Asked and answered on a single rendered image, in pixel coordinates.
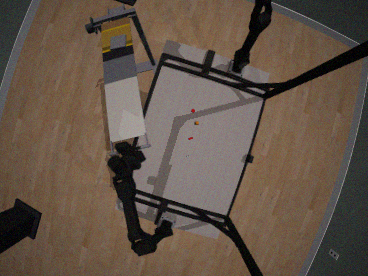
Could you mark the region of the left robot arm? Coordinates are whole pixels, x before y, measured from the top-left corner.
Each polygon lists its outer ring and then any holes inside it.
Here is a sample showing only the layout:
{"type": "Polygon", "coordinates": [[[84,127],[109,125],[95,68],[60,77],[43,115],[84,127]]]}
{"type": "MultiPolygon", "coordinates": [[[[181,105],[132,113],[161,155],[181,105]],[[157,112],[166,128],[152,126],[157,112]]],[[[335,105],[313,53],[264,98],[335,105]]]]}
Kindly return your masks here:
{"type": "MultiPolygon", "coordinates": [[[[129,158],[131,163],[132,164],[134,163],[134,167],[136,168],[136,165],[144,162],[146,158],[143,153],[141,154],[141,150],[136,150],[133,152],[133,154],[132,153],[129,154],[129,158]]],[[[127,236],[128,240],[131,242],[131,249],[136,254],[138,254],[138,256],[155,252],[157,249],[157,244],[163,238],[173,235],[173,231],[171,229],[172,222],[163,219],[161,225],[164,227],[162,228],[162,226],[160,225],[161,227],[156,228],[157,230],[155,229],[155,234],[153,234],[157,236],[153,236],[151,234],[144,232],[140,227],[140,222],[135,204],[136,184],[132,177],[133,167],[128,165],[127,168],[127,164],[120,158],[119,155],[112,156],[108,160],[107,164],[111,168],[111,170],[116,174],[116,176],[112,177],[113,185],[117,192],[118,198],[122,201],[123,204],[128,229],[127,236]],[[119,180],[122,180],[122,182],[118,183],[117,181],[119,180]],[[141,240],[136,241],[139,239],[141,240]]]]}

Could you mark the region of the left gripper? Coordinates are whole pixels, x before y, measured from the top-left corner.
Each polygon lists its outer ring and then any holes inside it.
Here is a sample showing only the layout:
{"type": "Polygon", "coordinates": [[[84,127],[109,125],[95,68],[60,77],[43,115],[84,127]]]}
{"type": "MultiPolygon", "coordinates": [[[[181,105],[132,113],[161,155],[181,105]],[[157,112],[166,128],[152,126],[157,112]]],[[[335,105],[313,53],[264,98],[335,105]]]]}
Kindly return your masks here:
{"type": "MultiPolygon", "coordinates": [[[[133,151],[133,147],[131,144],[129,144],[127,141],[120,142],[115,144],[115,149],[118,151],[118,153],[121,153],[123,157],[122,160],[129,166],[133,167],[133,170],[138,170],[141,168],[141,164],[137,164],[136,168],[134,167],[134,163],[132,164],[129,159],[129,154],[131,154],[133,151]],[[127,151],[127,152],[126,152],[127,151]]],[[[133,154],[133,153],[132,153],[133,154]]]]}

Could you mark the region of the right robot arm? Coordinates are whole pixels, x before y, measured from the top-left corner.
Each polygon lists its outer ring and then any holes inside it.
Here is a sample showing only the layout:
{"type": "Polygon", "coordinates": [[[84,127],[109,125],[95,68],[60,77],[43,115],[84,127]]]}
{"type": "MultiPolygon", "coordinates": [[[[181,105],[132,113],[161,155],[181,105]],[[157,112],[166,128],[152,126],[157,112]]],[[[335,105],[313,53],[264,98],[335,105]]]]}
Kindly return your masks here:
{"type": "Polygon", "coordinates": [[[264,29],[266,29],[268,25],[271,23],[271,15],[272,15],[271,0],[255,0],[255,6],[251,13],[251,20],[249,23],[250,31],[242,46],[242,49],[240,48],[241,50],[239,49],[235,52],[232,67],[233,72],[241,74],[241,71],[244,68],[244,66],[250,63],[249,60],[250,50],[254,45],[256,39],[258,38],[259,34],[264,29]],[[265,6],[265,11],[260,13],[263,6],[265,6]],[[244,63],[244,61],[246,62],[244,63]]]}

